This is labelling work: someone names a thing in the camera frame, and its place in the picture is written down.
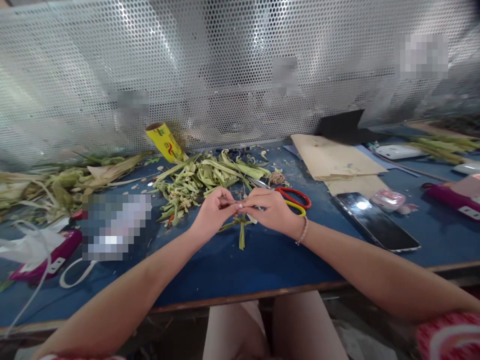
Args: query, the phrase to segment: hand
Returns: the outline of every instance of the hand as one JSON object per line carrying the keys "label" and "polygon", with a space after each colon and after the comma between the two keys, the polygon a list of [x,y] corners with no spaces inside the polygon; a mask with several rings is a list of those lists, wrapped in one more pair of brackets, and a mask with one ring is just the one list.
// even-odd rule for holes
{"label": "hand", "polygon": [[[278,191],[256,187],[241,203],[243,208],[238,210],[239,214],[251,215],[263,226],[295,240],[302,235],[305,221],[290,210]],[[265,210],[261,211],[254,207],[262,207]]]}
{"label": "hand", "polygon": [[234,200],[230,191],[217,187],[203,201],[190,230],[195,237],[207,242],[220,230],[224,222],[242,207],[241,203]]}

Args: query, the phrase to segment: metal mesh wall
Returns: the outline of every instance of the metal mesh wall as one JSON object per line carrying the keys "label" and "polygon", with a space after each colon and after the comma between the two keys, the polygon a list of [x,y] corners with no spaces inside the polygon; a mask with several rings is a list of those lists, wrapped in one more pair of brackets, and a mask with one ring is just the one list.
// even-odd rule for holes
{"label": "metal mesh wall", "polygon": [[[166,121],[185,148],[478,110],[476,7],[460,0],[57,1],[0,12],[0,168],[136,153]],[[396,37],[448,36],[448,79],[400,79]],[[275,59],[291,59],[287,91]],[[149,114],[122,110],[149,98]]]}

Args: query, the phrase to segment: smartphone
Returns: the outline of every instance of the smartphone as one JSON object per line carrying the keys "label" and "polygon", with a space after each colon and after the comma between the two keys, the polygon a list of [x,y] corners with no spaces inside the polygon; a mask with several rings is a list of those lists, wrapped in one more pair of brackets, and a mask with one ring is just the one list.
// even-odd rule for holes
{"label": "smartphone", "polygon": [[417,240],[359,192],[341,193],[334,199],[361,226],[362,230],[382,248],[393,253],[413,251],[420,248]]}

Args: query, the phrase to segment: table edge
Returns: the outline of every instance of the table edge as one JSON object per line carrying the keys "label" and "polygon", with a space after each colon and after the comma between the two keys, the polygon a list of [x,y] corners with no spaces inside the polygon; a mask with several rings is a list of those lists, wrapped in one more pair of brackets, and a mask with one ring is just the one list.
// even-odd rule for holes
{"label": "table edge", "polygon": [[[439,273],[444,271],[472,268],[476,266],[480,266],[480,260],[459,262],[456,264],[449,264],[449,265],[431,266],[431,267],[426,267],[425,269],[433,273]],[[335,289],[347,287],[348,285],[349,283],[344,280],[329,281],[329,282],[320,282],[316,284],[309,284],[309,285],[302,285],[302,286],[295,286],[295,287],[286,287],[286,288],[280,288],[280,289],[258,291],[258,292],[252,292],[252,293],[242,294],[242,295],[221,296],[221,297],[214,297],[214,298],[203,299],[203,300],[180,302],[180,303],[167,305],[167,306],[154,307],[148,312],[148,315],[165,313],[168,311],[196,309],[196,308],[210,307],[210,306],[216,306],[216,305],[241,303],[241,302],[256,300],[261,298],[275,297],[275,296],[281,296],[281,295],[287,295],[287,294],[297,294],[297,293],[303,293],[303,292],[313,291],[313,290],[318,290],[318,291],[335,290]],[[14,327],[11,330],[10,335],[55,330],[55,329],[58,329],[65,321],[66,320],[50,320],[50,321],[34,322],[26,325],[19,325]],[[8,329],[8,326],[0,327],[0,336],[4,335],[7,332],[7,329]]]}

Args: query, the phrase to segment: cardboard tube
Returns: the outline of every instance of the cardboard tube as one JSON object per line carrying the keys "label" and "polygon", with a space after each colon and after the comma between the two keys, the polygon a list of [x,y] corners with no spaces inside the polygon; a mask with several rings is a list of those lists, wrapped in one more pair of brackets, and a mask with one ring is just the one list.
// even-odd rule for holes
{"label": "cardboard tube", "polygon": [[167,124],[156,122],[147,126],[145,131],[169,163],[174,163],[175,159],[183,160],[182,148],[175,141]]}

